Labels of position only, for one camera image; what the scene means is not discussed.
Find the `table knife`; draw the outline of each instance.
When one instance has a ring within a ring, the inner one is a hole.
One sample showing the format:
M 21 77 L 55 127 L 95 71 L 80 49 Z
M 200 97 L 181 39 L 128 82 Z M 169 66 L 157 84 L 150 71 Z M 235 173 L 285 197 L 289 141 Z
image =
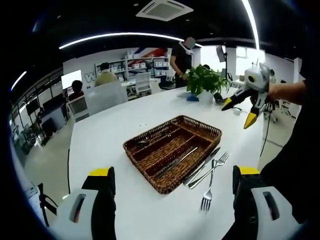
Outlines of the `table knife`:
M 183 185 L 188 186 L 189 183 L 191 183 L 198 175 L 199 173 L 210 163 L 212 158 L 219 152 L 220 147 L 213 150 L 209 156 L 204 160 L 204 162 L 198 167 L 196 171 L 194 171 L 190 176 L 188 176 L 184 181 Z
M 165 175 L 167 172 L 169 172 L 171 169 L 173 169 L 175 166 L 177 166 L 179 163 L 181 163 L 186 157 L 188 157 L 190 154 L 192 154 L 194 151 L 196 151 L 199 147 L 196 146 L 192 150 L 188 151 L 186 155 L 183 157 L 179 157 L 175 160 L 173 160 L 171 163 L 169 163 L 167 166 L 162 168 L 159 172 L 156 173 L 155 179 L 158 179 Z

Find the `floor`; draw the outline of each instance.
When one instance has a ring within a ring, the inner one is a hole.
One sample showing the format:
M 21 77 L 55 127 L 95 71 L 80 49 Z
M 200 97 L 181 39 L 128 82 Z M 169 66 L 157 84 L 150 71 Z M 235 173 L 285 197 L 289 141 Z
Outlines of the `floor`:
M 276 123 L 270 122 L 267 138 L 268 119 L 264 120 L 263 138 L 266 138 L 266 142 L 259 160 L 259 170 L 280 152 L 293 129 L 293 118 L 281 114 L 277 110 L 274 114 L 278 121 Z M 34 146 L 27 156 L 24 166 L 26 175 L 33 184 L 43 183 L 44 193 L 58 205 L 63 200 L 63 196 L 69 193 L 67 164 L 73 125 L 73 121 L 69 120 L 66 126 L 49 140 L 46 146 Z M 55 216 L 47 210 L 47 218 L 49 224 L 51 224 Z

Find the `wicker basket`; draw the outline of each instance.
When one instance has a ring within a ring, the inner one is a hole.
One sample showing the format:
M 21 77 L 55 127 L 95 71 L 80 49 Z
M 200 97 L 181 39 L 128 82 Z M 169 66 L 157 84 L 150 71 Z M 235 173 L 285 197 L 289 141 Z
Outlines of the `wicker basket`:
M 177 188 L 216 148 L 221 130 L 180 115 L 146 131 L 123 144 L 123 148 L 143 176 L 161 194 Z M 140 147 L 140 141 L 148 145 Z M 177 166 L 161 177 L 156 174 L 191 148 L 198 147 Z

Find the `ceiling vent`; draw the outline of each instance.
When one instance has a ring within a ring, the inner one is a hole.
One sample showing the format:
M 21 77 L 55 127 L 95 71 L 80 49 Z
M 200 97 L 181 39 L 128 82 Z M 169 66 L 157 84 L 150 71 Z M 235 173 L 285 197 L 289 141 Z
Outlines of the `ceiling vent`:
M 168 22 L 190 12 L 193 12 L 192 8 L 177 1 L 152 0 L 136 16 Z

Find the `black ceiling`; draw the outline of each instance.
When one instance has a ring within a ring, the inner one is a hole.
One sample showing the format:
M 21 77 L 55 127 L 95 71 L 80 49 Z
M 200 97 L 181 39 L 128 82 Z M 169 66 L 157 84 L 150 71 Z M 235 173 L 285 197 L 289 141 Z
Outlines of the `black ceiling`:
M 226 42 L 229 46 L 255 46 L 253 42 L 241 41 L 254 39 L 241 0 L 178 0 L 194 11 L 169 22 L 135 17 L 148 2 L 150 0 L 19 3 L 19 9 L 12 12 L 19 18 L 19 25 L 10 29 L 10 54 L 14 64 L 9 68 L 8 85 L 12 85 L 23 71 L 27 74 L 14 88 L 13 98 L 69 59 L 111 49 L 171 47 L 175 43 L 156 37 L 117 36 L 89 40 L 59 50 L 63 44 L 89 36 L 142 32 L 211 39 L 201 42 L 202 45 Z M 304 40 L 303 22 L 297 14 L 280 0 L 249 2 L 261 48 L 281 57 L 297 57 Z

